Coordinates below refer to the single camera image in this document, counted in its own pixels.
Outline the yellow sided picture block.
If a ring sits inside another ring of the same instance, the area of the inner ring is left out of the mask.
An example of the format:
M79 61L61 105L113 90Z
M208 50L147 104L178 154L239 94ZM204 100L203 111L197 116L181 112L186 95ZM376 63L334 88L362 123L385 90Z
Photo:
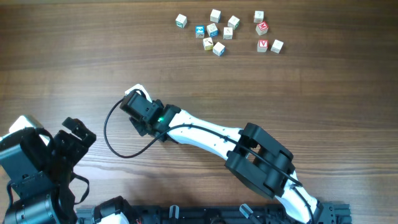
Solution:
M213 49L213 40L211 37L207 37L207 38L203 39L203 48L206 51Z

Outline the blue P letter block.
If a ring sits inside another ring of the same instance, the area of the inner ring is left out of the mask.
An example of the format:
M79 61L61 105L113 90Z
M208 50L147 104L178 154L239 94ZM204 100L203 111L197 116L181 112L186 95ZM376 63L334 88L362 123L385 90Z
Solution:
M225 51L225 46L221 42L217 42L213 46L213 53L219 57L224 54L224 51Z

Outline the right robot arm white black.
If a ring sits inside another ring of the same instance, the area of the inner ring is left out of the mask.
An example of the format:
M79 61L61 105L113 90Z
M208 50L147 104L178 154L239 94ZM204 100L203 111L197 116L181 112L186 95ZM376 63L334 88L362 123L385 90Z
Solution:
M148 134L161 141L189 144L219 156L247 188L260 196L276 198L294 220L316 223L318 201L299 182L293 154L260 126L219 126L175 105L149 101L142 90L125 96L120 108L130 116L141 136Z

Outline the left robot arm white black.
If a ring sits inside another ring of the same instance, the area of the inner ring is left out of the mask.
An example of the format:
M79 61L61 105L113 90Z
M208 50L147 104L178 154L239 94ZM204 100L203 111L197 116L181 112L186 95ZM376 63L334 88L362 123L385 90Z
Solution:
M69 131L52 136L35 118L21 115L1 138L1 166L10 178L5 223L132 223L134 213L117 197L76 212L70 183L88 179L74 166L96 141L79 119L62 123Z

